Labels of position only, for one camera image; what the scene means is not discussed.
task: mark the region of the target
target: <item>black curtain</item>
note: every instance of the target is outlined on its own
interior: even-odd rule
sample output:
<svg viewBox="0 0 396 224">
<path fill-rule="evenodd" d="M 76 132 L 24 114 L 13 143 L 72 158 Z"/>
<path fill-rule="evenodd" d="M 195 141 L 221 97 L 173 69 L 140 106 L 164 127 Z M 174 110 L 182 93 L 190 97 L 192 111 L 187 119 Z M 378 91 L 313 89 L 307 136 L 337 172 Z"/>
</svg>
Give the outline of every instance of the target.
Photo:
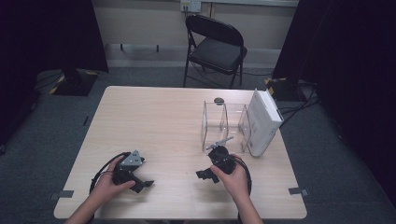
<svg viewBox="0 0 396 224">
<path fill-rule="evenodd" d="M 317 10 L 316 4 L 309 7 L 313 2 L 300 0 L 296 16 L 300 6 Z M 322 4 L 326 9 L 316 22 L 294 18 L 275 75 L 318 84 L 320 101 L 340 134 L 396 205 L 396 3 L 332 0 Z M 305 26 L 312 23 L 315 32 L 305 36 Z"/>
<path fill-rule="evenodd" d="M 0 3 L 0 140 L 41 71 L 108 72 L 91 0 Z"/>
</svg>

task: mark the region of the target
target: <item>clear acrylic box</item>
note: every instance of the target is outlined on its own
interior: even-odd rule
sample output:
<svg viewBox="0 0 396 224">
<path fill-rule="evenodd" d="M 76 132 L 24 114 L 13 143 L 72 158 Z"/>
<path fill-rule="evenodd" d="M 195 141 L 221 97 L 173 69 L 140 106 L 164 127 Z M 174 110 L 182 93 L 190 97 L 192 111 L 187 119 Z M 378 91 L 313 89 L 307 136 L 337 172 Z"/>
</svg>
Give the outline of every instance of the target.
<svg viewBox="0 0 396 224">
<path fill-rule="evenodd" d="M 231 136 L 233 139 L 222 145 L 227 145 L 231 151 L 245 151 L 250 137 L 247 106 L 205 102 L 202 122 L 203 150 Z"/>
</svg>

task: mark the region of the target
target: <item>black folding chair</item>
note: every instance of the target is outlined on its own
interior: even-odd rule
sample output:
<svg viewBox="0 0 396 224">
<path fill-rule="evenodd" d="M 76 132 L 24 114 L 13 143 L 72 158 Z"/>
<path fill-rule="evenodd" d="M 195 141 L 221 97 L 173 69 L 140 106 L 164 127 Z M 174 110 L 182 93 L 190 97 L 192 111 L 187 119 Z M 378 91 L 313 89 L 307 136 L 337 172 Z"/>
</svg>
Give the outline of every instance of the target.
<svg viewBox="0 0 396 224">
<path fill-rule="evenodd" d="M 200 64 L 204 70 L 207 67 L 225 75 L 232 75 L 230 89 L 240 68 L 239 85 L 242 85 L 243 61 L 248 50 L 244 47 L 241 34 L 230 24 L 201 15 L 190 15 L 186 19 L 186 26 L 189 48 L 183 87 L 186 87 L 187 77 L 200 81 L 187 75 L 190 62 Z M 204 40 L 197 45 L 193 34 L 203 36 Z"/>
</svg>

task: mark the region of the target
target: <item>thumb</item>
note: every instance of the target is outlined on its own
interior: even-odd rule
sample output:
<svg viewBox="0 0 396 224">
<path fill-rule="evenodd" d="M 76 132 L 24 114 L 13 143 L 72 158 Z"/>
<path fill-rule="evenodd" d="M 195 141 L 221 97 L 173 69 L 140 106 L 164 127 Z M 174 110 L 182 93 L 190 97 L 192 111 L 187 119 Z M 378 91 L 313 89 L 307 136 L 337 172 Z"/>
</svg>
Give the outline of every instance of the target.
<svg viewBox="0 0 396 224">
<path fill-rule="evenodd" d="M 224 177 L 226 176 L 226 174 L 224 172 L 222 172 L 222 170 L 220 170 L 219 167 L 217 167 L 216 165 L 211 165 L 210 166 L 210 170 L 213 172 L 213 174 L 215 174 L 221 181 L 224 179 Z"/>
<path fill-rule="evenodd" d="M 123 183 L 123 184 L 120 184 L 119 187 L 120 187 L 121 189 L 129 189 L 129 188 L 133 187 L 135 184 L 136 184 L 136 182 L 134 182 L 133 180 L 131 180 L 131 181 L 125 182 L 125 183 Z"/>
</svg>

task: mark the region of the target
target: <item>electrical outlet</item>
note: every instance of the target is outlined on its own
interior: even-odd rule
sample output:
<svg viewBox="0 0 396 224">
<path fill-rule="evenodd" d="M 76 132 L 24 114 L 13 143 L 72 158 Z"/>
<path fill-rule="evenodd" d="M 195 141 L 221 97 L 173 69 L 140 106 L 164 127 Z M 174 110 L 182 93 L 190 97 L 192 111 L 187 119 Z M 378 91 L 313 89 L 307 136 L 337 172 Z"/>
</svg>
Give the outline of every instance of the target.
<svg viewBox="0 0 396 224">
<path fill-rule="evenodd" d="M 191 11 L 191 1 L 181 0 L 180 1 L 180 11 Z"/>
<path fill-rule="evenodd" d="M 201 12 L 201 1 L 191 1 L 190 12 Z"/>
</svg>

